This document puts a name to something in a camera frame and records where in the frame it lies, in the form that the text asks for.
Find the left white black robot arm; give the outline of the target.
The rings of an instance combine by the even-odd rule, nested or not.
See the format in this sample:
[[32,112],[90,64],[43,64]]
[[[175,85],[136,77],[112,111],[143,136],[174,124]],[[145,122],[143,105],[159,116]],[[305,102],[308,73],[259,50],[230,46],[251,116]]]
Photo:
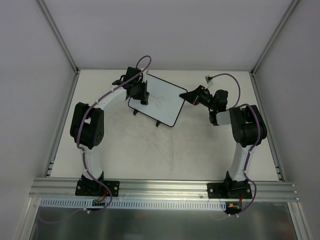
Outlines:
[[84,171],[81,177],[88,180],[87,189],[93,195],[101,194],[105,188],[97,150],[105,134],[105,114],[129,98],[140,101],[143,106],[148,104],[146,71],[146,68],[128,67],[126,73],[112,83],[111,89],[92,104],[78,102],[75,105],[70,135],[82,154]]

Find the white whiteboard black frame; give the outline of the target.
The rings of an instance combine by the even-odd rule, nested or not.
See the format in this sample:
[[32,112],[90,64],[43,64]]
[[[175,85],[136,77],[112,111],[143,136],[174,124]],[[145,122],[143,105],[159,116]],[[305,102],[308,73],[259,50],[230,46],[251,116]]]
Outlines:
[[180,95],[188,91],[151,74],[147,75],[146,80],[149,93],[148,104],[143,105],[139,100],[130,98],[128,106],[136,113],[142,113],[156,120],[157,126],[164,124],[174,127],[185,102]]

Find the black felt whiteboard eraser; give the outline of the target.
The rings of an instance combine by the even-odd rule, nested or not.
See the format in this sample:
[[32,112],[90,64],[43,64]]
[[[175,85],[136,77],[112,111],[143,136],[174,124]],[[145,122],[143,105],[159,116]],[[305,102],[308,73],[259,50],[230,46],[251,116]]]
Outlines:
[[146,100],[146,99],[145,100],[141,100],[140,104],[143,105],[143,106],[146,106],[146,105],[148,105],[148,100]]

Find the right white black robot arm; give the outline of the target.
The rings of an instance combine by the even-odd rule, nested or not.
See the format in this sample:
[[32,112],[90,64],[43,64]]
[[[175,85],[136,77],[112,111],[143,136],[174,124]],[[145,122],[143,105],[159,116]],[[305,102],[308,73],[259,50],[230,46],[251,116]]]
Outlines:
[[209,121],[213,126],[230,125],[236,142],[231,167],[221,183],[208,183],[210,199],[252,199],[248,169],[253,154],[267,137],[267,127],[256,105],[243,104],[227,109],[228,92],[219,89],[215,94],[200,85],[195,90],[181,93],[183,100],[196,106],[203,105],[209,110]]

